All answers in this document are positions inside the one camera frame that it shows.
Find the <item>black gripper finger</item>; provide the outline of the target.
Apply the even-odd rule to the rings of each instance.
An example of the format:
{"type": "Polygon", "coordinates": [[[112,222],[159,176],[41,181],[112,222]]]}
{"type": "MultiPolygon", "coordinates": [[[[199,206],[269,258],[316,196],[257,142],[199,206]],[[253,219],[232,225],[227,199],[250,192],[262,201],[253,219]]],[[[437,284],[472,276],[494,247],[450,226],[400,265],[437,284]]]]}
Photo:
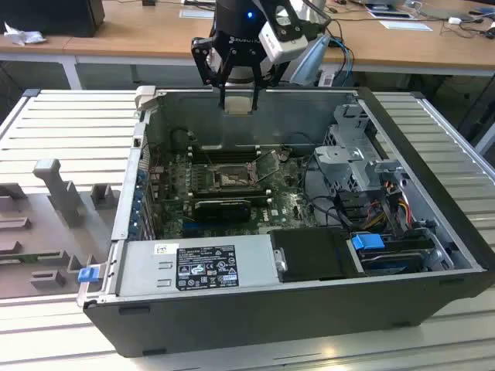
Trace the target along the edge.
{"type": "Polygon", "coordinates": [[[251,105],[251,109],[253,111],[256,111],[258,109],[258,97],[260,91],[266,89],[267,87],[277,87],[287,68],[288,62],[274,64],[271,66],[268,74],[263,75],[261,73],[260,64],[253,65],[253,67],[251,68],[254,76],[254,92],[251,105]]]}
{"type": "Polygon", "coordinates": [[[225,57],[221,57],[220,66],[213,70],[208,63],[208,56],[216,51],[225,51],[223,40],[220,37],[193,38],[191,43],[191,53],[193,55],[196,68],[204,85],[211,85],[220,90],[219,107],[225,108],[226,83],[232,71],[232,53],[227,49],[225,57]]]}

